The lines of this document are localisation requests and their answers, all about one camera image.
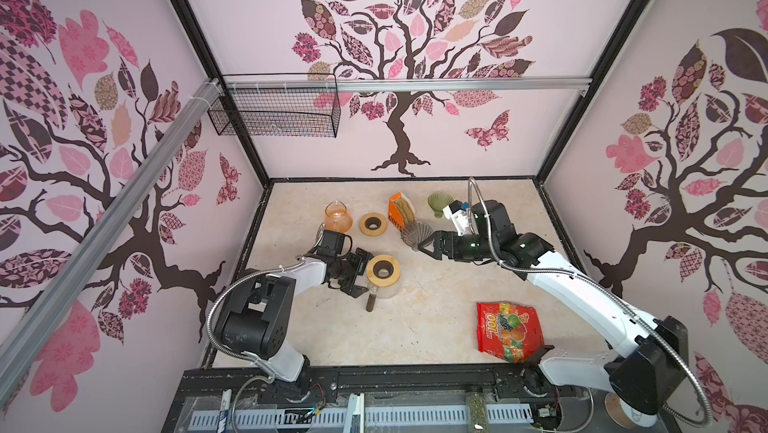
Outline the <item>clear glass dripper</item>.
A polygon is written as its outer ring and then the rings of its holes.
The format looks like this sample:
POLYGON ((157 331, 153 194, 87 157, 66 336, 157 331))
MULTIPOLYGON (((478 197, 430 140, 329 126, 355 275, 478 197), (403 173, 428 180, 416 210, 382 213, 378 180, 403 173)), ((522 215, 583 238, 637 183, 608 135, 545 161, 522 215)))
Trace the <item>clear glass dripper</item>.
POLYGON ((406 246, 417 251, 419 244, 427 240, 433 232, 433 228, 425 222, 410 221, 401 229, 400 237, 406 246))

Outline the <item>clear glass server jug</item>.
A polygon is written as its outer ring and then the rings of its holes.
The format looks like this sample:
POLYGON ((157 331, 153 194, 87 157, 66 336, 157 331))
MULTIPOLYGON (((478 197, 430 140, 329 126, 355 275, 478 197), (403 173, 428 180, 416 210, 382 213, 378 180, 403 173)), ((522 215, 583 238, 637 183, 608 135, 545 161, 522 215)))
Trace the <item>clear glass server jug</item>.
POLYGON ((378 300, 385 300, 395 296, 401 289, 401 283, 368 281, 368 296, 366 300, 366 311, 373 312, 378 300))

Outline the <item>wooden ring dripper holder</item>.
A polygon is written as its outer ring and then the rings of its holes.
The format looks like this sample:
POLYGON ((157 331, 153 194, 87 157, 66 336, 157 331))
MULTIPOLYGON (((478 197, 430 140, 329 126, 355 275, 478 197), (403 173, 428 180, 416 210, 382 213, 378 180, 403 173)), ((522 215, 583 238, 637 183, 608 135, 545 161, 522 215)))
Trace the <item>wooden ring dripper holder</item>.
POLYGON ((366 265, 366 277, 371 285, 388 288, 396 285, 401 278, 401 267, 391 255, 373 257, 366 265))

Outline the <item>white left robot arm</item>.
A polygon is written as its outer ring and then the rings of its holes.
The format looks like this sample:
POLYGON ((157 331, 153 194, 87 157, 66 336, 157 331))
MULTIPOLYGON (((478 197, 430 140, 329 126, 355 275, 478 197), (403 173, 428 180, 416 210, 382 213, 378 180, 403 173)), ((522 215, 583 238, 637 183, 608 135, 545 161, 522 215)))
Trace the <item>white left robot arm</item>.
POLYGON ((358 284, 373 254, 352 238, 324 229, 294 264, 247 269, 218 296, 206 317, 209 342, 220 353, 254 364, 268 377, 301 382, 309 360, 287 340, 294 299, 323 285, 358 298, 358 284))

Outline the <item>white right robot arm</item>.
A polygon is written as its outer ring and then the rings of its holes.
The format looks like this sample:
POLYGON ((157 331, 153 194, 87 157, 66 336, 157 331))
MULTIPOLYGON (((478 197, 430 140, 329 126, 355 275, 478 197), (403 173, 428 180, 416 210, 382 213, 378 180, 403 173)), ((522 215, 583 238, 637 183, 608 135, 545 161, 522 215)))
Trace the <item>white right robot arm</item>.
POLYGON ((473 230, 435 231, 418 241, 419 251, 436 260, 494 263, 512 271, 589 323, 609 345, 592 356, 562 349, 541 354, 538 368, 549 383, 612 392, 628 413, 654 416, 692 378, 688 331, 676 318, 656 318, 604 289, 539 235, 517 232, 495 200, 463 215, 473 219, 473 230))

